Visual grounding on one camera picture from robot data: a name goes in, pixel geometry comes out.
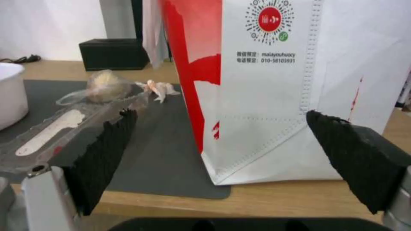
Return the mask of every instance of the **clear plastic bag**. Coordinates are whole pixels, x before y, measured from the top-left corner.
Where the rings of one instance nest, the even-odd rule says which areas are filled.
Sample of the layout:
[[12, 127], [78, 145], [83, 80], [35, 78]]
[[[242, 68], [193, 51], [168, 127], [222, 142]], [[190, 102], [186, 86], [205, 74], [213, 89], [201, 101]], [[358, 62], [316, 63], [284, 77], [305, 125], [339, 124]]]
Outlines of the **clear plastic bag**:
[[[83, 129], [90, 127], [102, 128], [103, 123], [106, 121], [116, 122], [120, 118], [119, 112], [122, 109], [130, 108], [136, 110], [139, 119], [141, 119], [148, 106], [149, 93], [147, 91], [141, 92], [135, 96], [115, 100], [108, 104], [75, 104], [56, 112], [54, 116], [45, 119], [41, 124], [32, 127], [11, 142], [0, 145], [0, 171], [21, 173], [28, 171], [37, 164], [48, 162], [54, 155], [58, 155], [56, 150], [64, 148]], [[77, 127], [60, 130], [39, 150], [29, 155], [16, 155], [20, 147], [34, 139], [40, 132], [47, 129], [65, 113], [72, 110], [78, 110], [84, 115], [83, 121]]]
[[94, 73], [87, 82], [85, 90], [72, 92], [56, 101], [57, 105], [67, 106], [88, 98], [95, 103], [107, 103], [125, 98], [132, 90], [130, 82], [112, 70], [102, 70]]

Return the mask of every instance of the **table surface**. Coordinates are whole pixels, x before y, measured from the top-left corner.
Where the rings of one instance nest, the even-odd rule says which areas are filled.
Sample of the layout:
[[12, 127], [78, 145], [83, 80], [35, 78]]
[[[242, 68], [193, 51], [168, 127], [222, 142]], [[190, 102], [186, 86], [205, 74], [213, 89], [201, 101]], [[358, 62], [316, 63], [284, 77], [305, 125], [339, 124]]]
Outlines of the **table surface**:
[[[86, 81], [82, 62], [46, 61], [25, 64], [24, 79]], [[159, 70], [116, 71], [129, 80], [178, 83], [173, 63]], [[411, 118], [394, 110], [384, 136], [411, 153]], [[381, 223], [342, 180], [286, 181], [234, 185], [224, 200], [157, 196], [127, 192], [104, 192], [95, 213], [144, 217], [359, 217]]]

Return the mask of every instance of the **red and white bag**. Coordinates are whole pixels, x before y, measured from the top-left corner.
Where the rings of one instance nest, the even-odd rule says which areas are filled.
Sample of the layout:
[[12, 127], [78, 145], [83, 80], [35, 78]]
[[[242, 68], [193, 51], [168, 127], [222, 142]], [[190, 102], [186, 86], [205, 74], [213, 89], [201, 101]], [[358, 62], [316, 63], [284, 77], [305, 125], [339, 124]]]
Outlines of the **red and white bag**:
[[410, 0], [159, 0], [216, 185], [336, 179], [316, 109], [382, 133], [411, 65]]

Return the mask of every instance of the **gray desk mat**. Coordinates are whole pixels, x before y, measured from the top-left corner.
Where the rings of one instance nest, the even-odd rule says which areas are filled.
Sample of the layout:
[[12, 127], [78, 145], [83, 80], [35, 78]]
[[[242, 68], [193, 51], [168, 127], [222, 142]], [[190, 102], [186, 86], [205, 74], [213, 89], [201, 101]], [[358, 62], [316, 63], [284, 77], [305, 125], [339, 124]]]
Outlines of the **gray desk mat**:
[[[40, 81], [24, 82], [30, 112], [20, 122], [0, 131], [0, 143], [12, 140], [17, 135], [51, 117], [61, 109], [55, 104], [60, 97], [84, 89], [85, 82]], [[191, 124], [182, 96], [170, 96], [163, 104], [153, 102], [124, 152], [123, 159], [110, 185], [111, 191], [135, 192], [167, 196], [185, 196], [205, 199], [224, 199], [231, 193], [230, 186], [215, 186], [207, 174], [197, 150]], [[79, 142], [79, 152], [88, 142]], [[73, 157], [70, 152], [52, 159], [51, 164], [67, 165]], [[24, 174], [0, 172], [12, 183], [20, 183]]]

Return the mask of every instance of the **white bowl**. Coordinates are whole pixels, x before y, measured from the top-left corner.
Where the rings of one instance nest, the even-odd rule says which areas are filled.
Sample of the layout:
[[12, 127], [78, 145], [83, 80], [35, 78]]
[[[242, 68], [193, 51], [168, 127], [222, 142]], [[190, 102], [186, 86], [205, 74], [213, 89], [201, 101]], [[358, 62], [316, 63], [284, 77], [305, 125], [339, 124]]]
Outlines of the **white bowl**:
[[27, 96], [18, 64], [0, 63], [0, 130], [22, 119], [28, 112]]

